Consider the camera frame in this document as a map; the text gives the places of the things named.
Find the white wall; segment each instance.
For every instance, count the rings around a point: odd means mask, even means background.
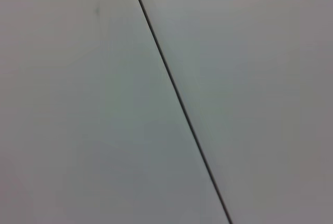
[[[137,0],[0,8],[1,224],[226,223]]]
[[[143,0],[235,224],[333,219],[333,0]]]

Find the white surface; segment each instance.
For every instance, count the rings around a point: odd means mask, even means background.
[[[137,0],[0,2],[1,224],[227,223]]]
[[[333,0],[143,3],[234,223],[332,223]]]

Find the white panel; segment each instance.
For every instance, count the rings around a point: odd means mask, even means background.
[[[0,0],[0,223],[227,223],[137,0]]]
[[[143,3],[234,223],[332,223],[333,0]]]

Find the gray surface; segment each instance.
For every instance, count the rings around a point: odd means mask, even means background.
[[[137,0],[2,1],[1,224],[227,223]]]
[[[235,224],[332,223],[333,0],[143,0]]]

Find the dark line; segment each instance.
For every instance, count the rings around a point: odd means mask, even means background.
[[[156,37],[155,32],[154,32],[154,29],[152,28],[152,25],[151,25],[151,23],[150,23],[150,20],[149,20],[148,14],[147,14],[147,12],[146,12],[145,6],[144,6],[142,0],[138,0],[138,1],[139,1],[139,3],[140,3],[140,6],[141,6],[142,11],[143,11],[143,13],[144,13],[144,16],[145,16],[145,18],[146,18],[146,21],[147,21],[147,23],[148,23],[148,27],[149,27],[149,29],[150,29],[150,32],[151,32],[151,34],[152,34],[152,37],[154,38],[154,41],[155,41],[156,47],[157,47],[157,49],[158,49],[158,51],[159,51],[159,53],[160,53],[160,55],[161,55],[162,61],[163,61],[163,63],[164,63],[164,66],[165,66],[165,68],[166,68],[166,71],[167,71],[167,73],[168,73],[168,75],[169,75],[169,78],[170,78],[170,80],[171,80],[171,83],[172,83],[172,85],[173,85],[173,88],[174,88],[174,90],[175,90],[175,92],[176,92],[176,96],[177,96],[178,101],[179,101],[179,103],[180,103],[180,105],[181,105],[181,108],[182,108],[182,110],[183,110],[183,113],[184,113],[184,115],[185,115],[185,118],[186,118],[186,120],[187,120],[187,123],[188,123],[188,125],[189,125],[189,128],[190,128],[190,130],[191,130],[191,133],[192,133],[192,135],[193,135],[193,137],[194,137],[194,140],[195,140],[195,142],[196,142],[196,144],[197,144],[197,146],[198,146],[198,149],[199,149],[200,155],[201,155],[201,157],[202,157],[203,163],[204,163],[204,165],[205,165],[205,167],[206,167],[206,169],[207,169],[207,171],[208,171],[209,177],[210,177],[210,179],[211,179],[211,181],[212,181],[212,183],[213,183],[213,186],[214,186],[214,188],[215,188],[215,191],[216,191],[216,193],[217,193],[217,196],[219,197],[219,200],[220,200],[221,205],[222,205],[222,208],[223,208],[223,210],[224,210],[224,212],[225,212],[226,218],[228,219],[229,224],[233,224],[233,222],[232,222],[232,220],[231,220],[231,217],[230,217],[230,214],[229,214],[229,212],[228,212],[228,210],[227,210],[227,207],[226,207],[226,205],[225,205],[225,203],[224,203],[224,201],[223,201],[222,195],[221,195],[221,193],[220,193],[220,189],[219,189],[219,187],[218,187],[218,185],[217,185],[217,183],[216,183],[216,180],[215,180],[215,178],[214,178],[214,175],[213,175],[213,173],[212,173],[212,170],[211,170],[211,168],[210,168],[210,166],[209,166],[209,164],[208,164],[208,162],[207,162],[206,156],[204,155],[204,153],[203,153],[203,151],[202,151],[202,147],[201,147],[200,142],[199,142],[199,140],[198,140],[197,134],[195,133],[194,128],[193,128],[193,125],[192,125],[192,123],[191,123],[191,120],[189,119],[188,113],[187,113],[187,111],[186,111],[186,108],[185,108],[185,105],[184,105],[184,103],[183,103],[183,100],[182,100],[182,98],[181,98],[181,96],[180,96],[179,90],[178,90],[178,88],[177,88],[177,86],[176,86],[176,83],[175,83],[175,81],[174,81],[174,79],[173,79],[173,77],[172,77],[172,75],[171,75],[171,71],[170,71],[169,66],[168,66],[168,63],[167,63],[167,61],[166,61],[166,59],[165,59],[165,57],[164,57],[164,55],[163,55],[162,49],[161,49],[160,44],[159,44],[159,42],[158,42],[158,40],[157,40],[157,37]]]

